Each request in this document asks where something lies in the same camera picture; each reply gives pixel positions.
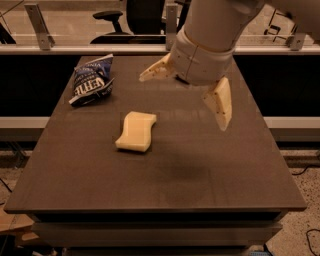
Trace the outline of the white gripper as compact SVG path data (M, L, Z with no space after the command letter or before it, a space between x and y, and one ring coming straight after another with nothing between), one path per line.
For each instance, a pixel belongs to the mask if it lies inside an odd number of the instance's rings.
M223 77L234 52L233 38L215 35L212 29L196 29L184 25L178 32L171 52L139 75L139 81L165 79L174 72L192 85L211 85L203 94L203 102L215 115L221 131L232 119L232 96L229 79Z

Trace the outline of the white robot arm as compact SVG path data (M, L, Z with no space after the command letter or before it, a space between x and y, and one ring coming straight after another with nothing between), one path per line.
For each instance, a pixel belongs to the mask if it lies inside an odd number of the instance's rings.
M140 74L142 81L176 74L197 86L207 86L205 104L221 130L232 118L227 70L238 38L264 5L292 15L302 32L320 37L320 0L192 0L185 24L170 53Z

